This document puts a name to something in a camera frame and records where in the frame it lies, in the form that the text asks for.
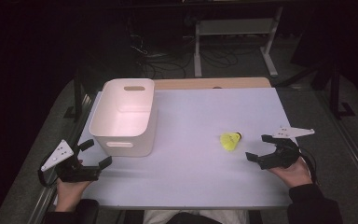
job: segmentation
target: human arm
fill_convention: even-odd
[[[293,203],[287,209],[290,224],[342,223],[338,203],[326,199],[319,187],[312,183],[307,164],[299,158],[292,166],[272,168],[290,189]]]
[[[82,208],[80,206],[80,200],[83,191],[90,184],[90,181],[66,183],[60,179],[57,180],[57,194],[58,200],[55,208],[55,212],[47,212],[45,215],[45,223],[54,224],[71,224],[78,223],[78,219],[81,214],[77,210]],[[82,200],[82,204],[87,207],[98,208],[98,203],[93,200],[85,201]]]

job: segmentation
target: table surface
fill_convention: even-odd
[[[150,155],[114,157],[84,198],[118,209],[209,208],[268,209],[291,201],[288,188],[275,175],[246,160],[245,152],[265,155],[272,144],[261,141],[280,126],[290,126],[275,89],[266,78],[156,80],[158,127]],[[196,89],[222,87],[234,89]],[[79,143],[93,138],[90,119]],[[225,132],[241,132],[237,148],[219,143]],[[95,141],[81,152],[85,165],[106,157]]]

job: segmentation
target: black sleeve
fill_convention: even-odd
[[[287,209],[290,224],[340,224],[342,217],[336,201],[326,199],[314,184],[291,188],[293,203]]]
[[[75,224],[76,213],[47,212],[44,224]]]
[[[44,224],[95,224],[99,206],[95,200],[82,199],[75,212],[47,212]]]

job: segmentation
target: hand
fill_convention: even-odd
[[[58,201],[56,212],[75,212],[83,191],[91,181],[67,183],[57,179]]]
[[[298,158],[298,160],[288,168],[276,167],[269,169],[270,172],[277,175],[289,187],[297,187],[300,185],[312,184],[310,179],[310,171],[307,164]]]

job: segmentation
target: bin handle cutout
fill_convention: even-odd
[[[126,86],[126,87],[124,87],[124,91],[145,91],[145,87],[143,87],[143,86]]]
[[[106,145],[109,147],[133,147],[133,143],[126,142],[107,142]]]

